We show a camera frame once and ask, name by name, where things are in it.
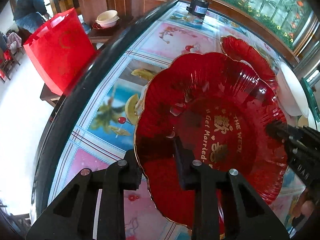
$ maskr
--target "red shopping bag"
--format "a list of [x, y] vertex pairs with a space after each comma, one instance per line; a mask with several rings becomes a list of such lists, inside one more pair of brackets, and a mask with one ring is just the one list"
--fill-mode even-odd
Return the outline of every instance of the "red shopping bag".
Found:
[[74, 8], [45, 22], [23, 47], [45, 84], [58, 95], [96, 55]]

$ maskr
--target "white plate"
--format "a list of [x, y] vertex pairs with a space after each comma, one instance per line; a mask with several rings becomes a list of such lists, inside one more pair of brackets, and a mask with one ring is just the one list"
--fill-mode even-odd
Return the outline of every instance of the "white plate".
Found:
[[309, 107], [303, 88], [293, 71], [283, 62], [279, 64], [277, 97], [285, 111], [291, 116], [308, 117]]

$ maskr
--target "stacked bowl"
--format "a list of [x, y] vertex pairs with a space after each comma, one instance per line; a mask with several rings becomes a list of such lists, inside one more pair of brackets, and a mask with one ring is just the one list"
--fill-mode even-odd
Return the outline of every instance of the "stacked bowl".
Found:
[[102, 28], [109, 28], [116, 25], [118, 19], [118, 12], [116, 10], [109, 10], [99, 14], [96, 19], [96, 23], [98, 23]]

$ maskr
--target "person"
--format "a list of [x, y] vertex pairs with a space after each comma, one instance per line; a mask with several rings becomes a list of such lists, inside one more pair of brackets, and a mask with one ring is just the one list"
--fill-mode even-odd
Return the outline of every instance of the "person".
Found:
[[309, 218], [315, 209], [314, 203], [308, 199], [308, 189], [305, 189], [295, 207], [292, 210], [294, 217], [299, 217], [301, 214]]
[[17, 50], [19, 48], [22, 48], [22, 39], [21, 37], [15, 32], [15, 31], [8, 31], [6, 33], [7, 36], [7, 46], [9, 50]]
[[44, 0], [18, 0], [13, 19], [18, 27], [34, 33], [44, 23], [41, 15], [49, 19]]
[[3, 52], [5, 52], [8, 47], [7, 47], [7, 36], [0, 32], [0, 48]]

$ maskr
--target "small table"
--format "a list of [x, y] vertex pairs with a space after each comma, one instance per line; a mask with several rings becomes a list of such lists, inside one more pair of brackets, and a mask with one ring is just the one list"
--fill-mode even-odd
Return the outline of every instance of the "small table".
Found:
[[132, 16], [121, 17], [119, 22], [114, 26], [107, 29], [96, 30], [92, 29], [88, 37], [93, 45], [96, 46], [97, 43], [107, 42], [118, 30], [121, 28], [126, 28], [128, 24], [132, 21]]
[[58, 100], [60, 99], [60, 96], [53, 93], [50, 88], [46, 84], [44, 84], [41, 94], [40, 94], [40, 99], [42, 101], [47, 101], [51, 106], [55, 107]]

